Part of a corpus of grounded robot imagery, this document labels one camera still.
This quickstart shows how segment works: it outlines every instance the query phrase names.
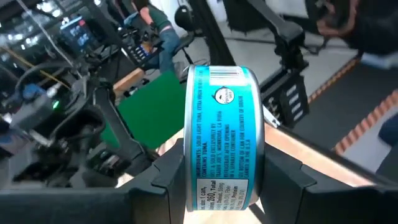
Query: blue can label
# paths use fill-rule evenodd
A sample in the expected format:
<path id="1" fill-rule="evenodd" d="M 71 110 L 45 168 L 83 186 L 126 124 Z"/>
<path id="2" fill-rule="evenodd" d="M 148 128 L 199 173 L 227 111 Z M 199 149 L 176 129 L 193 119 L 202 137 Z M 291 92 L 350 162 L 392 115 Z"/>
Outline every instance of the blue can label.
<path id="1" fill-rule="evenodd" d="M 250 71 L 196 66 L 192 100 L 194 210 L 244 210 L 256 166 L 256 120 Z"/>

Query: green led light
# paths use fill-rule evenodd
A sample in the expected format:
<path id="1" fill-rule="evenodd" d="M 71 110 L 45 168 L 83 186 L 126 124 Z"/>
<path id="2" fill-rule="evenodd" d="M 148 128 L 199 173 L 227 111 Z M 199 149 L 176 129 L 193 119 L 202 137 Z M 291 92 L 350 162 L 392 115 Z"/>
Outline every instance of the green led light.
<path id="1" fill-rule="evenodd" d="M 54 110 L 54 109 L 57 109 L 57 107 L 60 105 L 60 102 L 57 100 L 57 101 L 54 101 L 54 103 L 52 104 L 52 109 Z"/>

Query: green board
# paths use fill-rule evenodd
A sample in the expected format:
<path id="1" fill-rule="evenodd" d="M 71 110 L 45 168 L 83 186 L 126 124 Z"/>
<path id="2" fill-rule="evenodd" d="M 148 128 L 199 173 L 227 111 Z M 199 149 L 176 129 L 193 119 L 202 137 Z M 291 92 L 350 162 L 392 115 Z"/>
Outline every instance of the green board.
<path id="1" fill-rule="evenodd" d="M 118 109 L 134 137 L 156 149 L 183 128 L 185 90 L 173 73 L 165 73 L 122 100 Z M 102 138 L 119 146 L 109 126 Z"/>

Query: wooden table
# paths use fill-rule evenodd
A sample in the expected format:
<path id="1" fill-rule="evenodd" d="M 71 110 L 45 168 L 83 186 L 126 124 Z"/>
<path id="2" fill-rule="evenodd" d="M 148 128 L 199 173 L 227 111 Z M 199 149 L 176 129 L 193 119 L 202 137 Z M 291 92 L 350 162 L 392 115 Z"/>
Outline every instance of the wooden table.
<path id="1" fill-rule="evenodd" d="M 353 187 L 360 187 L 366 185 L 374 185 L 374 183 L 360 175 L 350 171 L 349 169 L 339 165 L 330 158 L 327 158 L 319 152 L 311 149 L 309 146 L 302 142 L 290 137 L 289 135 L 275 129 L 268 124 L 265 124 L 266 142 L 271 146 L 285 152 L 286 154 L 300 160 L 303 164 L 326 174 L 336 180 L 344 182 Z M 158 148 L 159 154 L 164 154 L 176 142 L 178 138 L 183 137 L 183 130 L 180 130 L 167 142 Z M 129 181 L 131 178 L 125 177 L 121 180 L 120 184 Z M 199 212 L 186 212 L 184 223 L 245 223 L 254 224 L 260 221 L 251 213 L 250 210 L 245 211 L 199 211 Z"/>
<path id="2" fill-rule="evenodd" d="M 142 80 L 144 74 L 145 72 L 141 68 L 137 68 L 115 83 L 113 85 L 113 91 L 115 92 L 116 97 L 120 97 L 125 91 L 130 90 L 134 84 Z"/>

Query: yellow wire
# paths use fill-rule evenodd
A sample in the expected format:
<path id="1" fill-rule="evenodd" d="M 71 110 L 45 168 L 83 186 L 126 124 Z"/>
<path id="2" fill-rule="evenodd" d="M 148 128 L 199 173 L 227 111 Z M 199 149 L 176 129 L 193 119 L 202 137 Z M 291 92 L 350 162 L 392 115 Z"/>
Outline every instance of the yellow wire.
<path id="1" fill-rule="evenodd" d="M 19 56 L 18 54 L 16 54 L 15 52 L 13 52 L 10 49 L 7 49 L 5 47 L 0 46 L 0 48 L 2 48 L 3 50 L 5 50 L 6 52 L 8 52 L 9 54 L 11 54 L 12 56 L 14 56 L 16 59 L 18 59 L 19 61 L 21 61 L 22 63 L 24 63 L 25 65 L 29 66 L 30 68 L 34 67 L 35 65 L 32 65 L 31 63 L 29 63 L 27 60 L 25 60 L 23 57 Z M 64 82 L 62 82 L 61 80 L 55 78 L 53 75 L 48 74 L 47 72 L 40 70 L 40 73 L 44 76 L 46 76 L 49 79 L 52 79 L 56 82 L 59 82 L 59 84 L 65 86 L 67 89 L 70 89 L 69 86 L 67 84 L 65 84 Z"/>

